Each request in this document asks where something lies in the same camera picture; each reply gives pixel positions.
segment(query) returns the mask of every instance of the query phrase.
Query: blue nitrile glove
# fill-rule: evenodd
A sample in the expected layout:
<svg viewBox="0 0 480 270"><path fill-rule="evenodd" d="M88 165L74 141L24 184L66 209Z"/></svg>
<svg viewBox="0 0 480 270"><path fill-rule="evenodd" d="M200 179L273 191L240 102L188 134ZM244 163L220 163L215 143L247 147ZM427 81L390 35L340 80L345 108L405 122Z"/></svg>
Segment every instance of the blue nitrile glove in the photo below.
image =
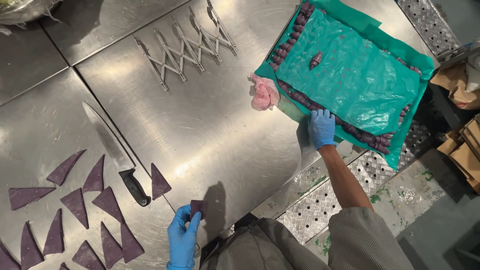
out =
<svg viewBox="0 0 480 270"><path fill-rule="evenodd" d="M190 220L190 211L189 204L180 207L168 227L170 261L167 264L167 270L192 270L195 265L193 255L201 213L195 213L187 229L185 223Z"/></svg>
<svg viewBox="0 0 480 270"><path fill-rule="evenodd" d="M324 145L335 145L335 116L329 110L312 110L308 121L308 133L312 138L315 149L318 150Z"/></svg>

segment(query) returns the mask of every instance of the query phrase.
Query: knife blade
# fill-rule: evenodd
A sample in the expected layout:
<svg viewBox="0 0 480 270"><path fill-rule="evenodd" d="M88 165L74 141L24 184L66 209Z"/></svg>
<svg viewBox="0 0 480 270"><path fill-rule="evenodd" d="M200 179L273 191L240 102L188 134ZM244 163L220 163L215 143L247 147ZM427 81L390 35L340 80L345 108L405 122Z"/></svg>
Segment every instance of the knife blade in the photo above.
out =
<svg viewBox="0 0 480 270"><path fill-rule="evenodd" d="M119 175L130 194L140 206L145 207L149 205L151 198L150 196L145 195L142 186L133 175L136 165L125 150L125 147L123 147L109 125L88 103L82 101L82 105L88 120L92 123L100 141L102 141L103 146L107 150L108 155L112 158L113 163L118 168Z"/></svg>

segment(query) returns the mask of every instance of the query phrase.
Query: perforated metal grating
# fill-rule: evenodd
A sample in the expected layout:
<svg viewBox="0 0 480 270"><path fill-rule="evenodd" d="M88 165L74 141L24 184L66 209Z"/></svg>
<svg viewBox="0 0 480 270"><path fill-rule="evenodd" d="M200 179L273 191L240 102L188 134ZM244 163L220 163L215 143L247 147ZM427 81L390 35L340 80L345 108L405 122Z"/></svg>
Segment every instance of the perforated metal grating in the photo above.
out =
<svg viewBox="0 0 480 270"><path fill-rule="evenodd" d="M398 170L415 159L415 154L422 151L421 143L425 142L429 136L430 133L424 125L415 120L412 122L402 147ZM365 152L350 163L348 168L369 196L396 174L396 171L373 151ZM340 210L341 207L328 180L290 207L277 220L284 224L303 245L327 228L330 217Z"/></svg>
<svg viewBox="0 0 480 270"><path fill-rule="evenodd" d="M398 0L398 5L434 55L461 46L430 0Z"/></svg>

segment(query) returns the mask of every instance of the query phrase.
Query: stainless steel table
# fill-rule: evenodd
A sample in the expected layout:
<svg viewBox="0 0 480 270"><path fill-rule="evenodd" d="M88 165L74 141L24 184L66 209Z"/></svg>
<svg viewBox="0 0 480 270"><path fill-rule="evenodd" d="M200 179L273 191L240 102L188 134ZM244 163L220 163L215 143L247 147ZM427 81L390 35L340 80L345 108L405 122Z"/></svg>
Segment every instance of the stainless steel table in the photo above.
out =
<svg viewBox="0 0 480 270"><path fill-rule="evenodd" d="M68 67L38 23L0 35L0 105Z"/></svg>
<svg viewBox="0 0 480 270"><path fill-rule="evenodd" d="M167 71L164 92L130 35L77 67L140 161L154 162L172 186L165 196L176 210L191 199L207 199L198 244L204 246L319 158L310 146L305 123L277 108L251 108L253 87L247 79L263 61L297 0L212 1L240 54L220 47L217 65L204 54L199 74L186 62L181 82ZM432 53L391 0L345 3L383 22L380 27L418 51ZM171 18L186 36L197 37L189 6L213 31L205 0L192 0L133 35L160 59L156 27L169 46L179 48Z"/></svg>
<svg viewBox="0 0 480 270"><path fill-rule="evenodd" d="M63 209L65 252L47 255L46 261L32 270L58 269L66 262L71 270L82 267L71 258L84 240L88 240L103 260L100 222L103 221L113 236L120 241L120 223L91 201L99 192L84 194L90 229L86 230L60 198L82 187L92 167L106 151L82 107L87 101L105 117L99 104L90 94L72 68L35 86L26 93L0 106L0 238L12 255L20 258L20 237L23 224L30 221L33 235L43 249L50 223L58 208ZM80 157L61 187L21 209L10 211L8 188L53 187L46 177L64 159L78 150L87 149ZM168 262L167 226L174 212L164 197L142 208L123 184L113 161L105 158L105 187L111 186L121 211L132 233L145 249L145 254L126 266L123 260L112 269L161 269ZM135 176L147 194L151 195L148 173L137 166Z"/></svg>
<svg viewBox="0 0 480 270"><path fill-rule="evenodd" d="M188 0L65 0L56 19L41 20L70 65L165 15Z"/></svg>

